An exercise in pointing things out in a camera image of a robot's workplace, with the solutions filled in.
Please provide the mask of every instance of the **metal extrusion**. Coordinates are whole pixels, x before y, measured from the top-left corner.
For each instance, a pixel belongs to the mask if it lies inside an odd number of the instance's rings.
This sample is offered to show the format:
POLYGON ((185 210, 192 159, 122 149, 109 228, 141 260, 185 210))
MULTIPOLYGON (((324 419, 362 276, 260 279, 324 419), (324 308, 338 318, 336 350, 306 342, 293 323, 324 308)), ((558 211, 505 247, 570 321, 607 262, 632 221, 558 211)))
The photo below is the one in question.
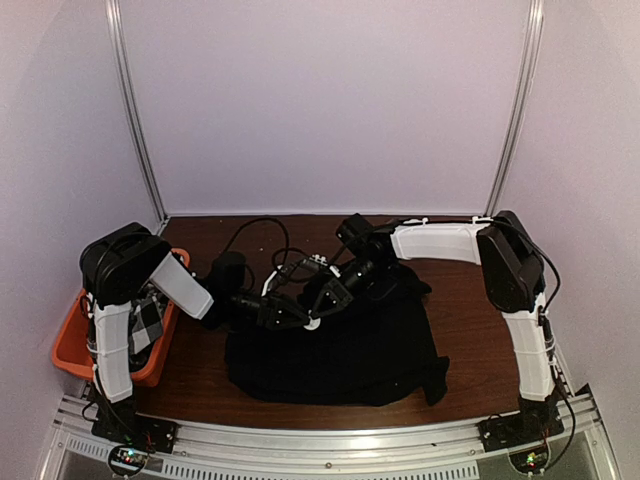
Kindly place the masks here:
POLYGON ((520 64, 520 74, 518 78, 518 86, 516 95, 511 109, 511 117, 507 128, 507 135, 502 146, 502 154, 500 163, 491 188, 491 194, 487 207, 484 211, 485 216, 493 216, 497 213, 498 202, 504 191, 507 175, 513 157, 515 156, 518 137, 522 129, 525 108, 529 91, 531 89, 532 80, 538 61, 538 52, 540 50, 540 39, 542 38, 542 26, 544 22, 543 14, 544 0, 531 0, 529 8, 529 19, 527 23, 527 31, 525 33, 525 43, 522 53, 522 62, 520 64))
MULTIPOLYGON (((576 431, 602 425, 590 394, 570 399, 576 431)), ((91 435, 92 423, 82 418, 86 400, 66 396, 52 426, 39 477, 59 479, 69 453, 102 462, 113 444, 91 435)), ((569 435, 571 417, 559 406, 569 435)), ((85 412, 92 418, 96 407, 85 412)), ((154 454, 145 472, 181 480, 473 480, 476 462, 506 450, 485 452, 470 419, 418 427, 374 430, 274 430, 177 421, 173 454, 154 454)))
POLYGON ((122 29, 122 18, 120 15, 120 1, 106 0, 107 23, 109 25, 109 35, 116 60, 116 69, 122 98, 124 101, 125 114, 131 131, 131 138, 140 164, 140 170, 147 188, 147 193, 151 199, 153 211, 158 222, 163 222, 167 218, 167 213, 160 197, 158 182, 153 173, 151 161, 149 159, 149 151, 142 131, 140 123, 140 115, 133 90, 133 82, 131 80, 131 72, 129 70, 129 60, 127 58, 127 49, 125 46, 124 33, 122 29))

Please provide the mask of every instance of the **wooden table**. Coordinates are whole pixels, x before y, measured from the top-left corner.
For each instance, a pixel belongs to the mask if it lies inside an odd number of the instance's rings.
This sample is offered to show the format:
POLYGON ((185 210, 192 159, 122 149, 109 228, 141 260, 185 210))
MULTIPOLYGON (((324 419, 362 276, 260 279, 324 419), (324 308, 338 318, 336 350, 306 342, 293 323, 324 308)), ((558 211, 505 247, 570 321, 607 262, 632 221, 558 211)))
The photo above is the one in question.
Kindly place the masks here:
MULTIPOLYGON (((186 249, 198 275, 208 273, 236 229, 251 217, 174 218, 163 236, 186 249)), ((279 217, 291 242, 309 253, 330 256, 341 245, 334 232, 343 217, 279 217)), ((374 224, 386 221, 372 217, 374 224)), ((247 256, 261 284, 271 272, 271 253, 283 246, 278 227, 260 223, 241 234, 234 249, 247 256)), ((226 333, 207 331, 182 315, 160 384, 138 389, 143 413, 197 422, 260 428, 363 429, 413 426, 489 416, 518 408, 518 371, 511 339, 500 314, 485 297, 480 268, 466 263, 413 260, 433 287, 427 313, 440 355, 451 358, 449 393, 428 407, 421 392, 385 407, 335 407, 263 403, 227 379, 226 333)))

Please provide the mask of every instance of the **black garment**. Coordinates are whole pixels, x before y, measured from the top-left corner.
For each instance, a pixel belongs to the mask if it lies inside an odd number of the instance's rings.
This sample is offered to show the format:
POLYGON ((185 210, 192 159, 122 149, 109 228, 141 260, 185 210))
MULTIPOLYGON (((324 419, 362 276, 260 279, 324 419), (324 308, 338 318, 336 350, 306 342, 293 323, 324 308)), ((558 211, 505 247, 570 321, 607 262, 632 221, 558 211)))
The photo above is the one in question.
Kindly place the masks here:
MULTIPOLYGON (((315 298, 307 285, 301 303, 315 298)), ((447 357, 438 357, 422 296, 431 291, 413 270, 392 274, 315 331, 262 328, 231 333, 229 378, 269 402, 386 405, 422 387, 429 405, 447 391, 447 357)))

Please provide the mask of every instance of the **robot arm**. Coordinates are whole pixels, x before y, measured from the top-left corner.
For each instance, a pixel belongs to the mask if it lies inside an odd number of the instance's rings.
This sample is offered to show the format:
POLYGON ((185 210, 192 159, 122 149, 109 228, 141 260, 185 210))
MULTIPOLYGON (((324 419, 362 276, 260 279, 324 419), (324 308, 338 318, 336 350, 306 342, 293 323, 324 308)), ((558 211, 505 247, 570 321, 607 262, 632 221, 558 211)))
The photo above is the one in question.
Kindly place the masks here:
POLYGON ((471 223, 429 223, 428 220, 396 228, 391 235, 399 259, 434 258, 481 265, 489 301, 500 311, 513 342, 520 395, 543 402, 555 388, 550 361, 553 338, 546 318, 542 259, 518 235, 501 229, 511 225, 526 231, 511 212, 471 223))
POLYGON ((83 286, 92 305, 89 343, 95 345, 94 381, 110 402, 133 392, 129 372, 131 302, 151 282, 180 309, 202 318, 213 299, 171 253, 171 246, 131 223, 85 248, 83 286))

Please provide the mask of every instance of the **orange plastic bin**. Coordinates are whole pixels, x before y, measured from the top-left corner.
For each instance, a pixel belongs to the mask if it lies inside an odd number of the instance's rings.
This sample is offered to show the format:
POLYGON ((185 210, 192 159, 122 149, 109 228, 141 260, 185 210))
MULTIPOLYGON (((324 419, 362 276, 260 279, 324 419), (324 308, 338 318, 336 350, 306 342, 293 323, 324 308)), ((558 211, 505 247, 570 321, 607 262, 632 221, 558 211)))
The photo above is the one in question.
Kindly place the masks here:
MULTIPOLYGON (((188 267, 190 258, 189 254, 180 248, 174 248, 173 252, 183 258, 184 264, 188 267)), ((89 322, 82 315, 80 310, 80 301, 85 291, 82 290, 78 298, 73 304, 67 319, 62 326, 62 330, 58 334, 56 343, 53 346, 52 359, 53 364, 88 381, 93 380, 93 359, 87 350, 87 334, 89 333, 89 322)), ((155 387, 160 381, 162 368, 167 359, 171 338, 176 329, 176 323, 180 309, 173 302, 169 302, 167 310, 162 320, 164 333, 162 337, 156 340, 149 356, 149 361, 141 370, 131 374, 133 383, 141 387, 155 387)))

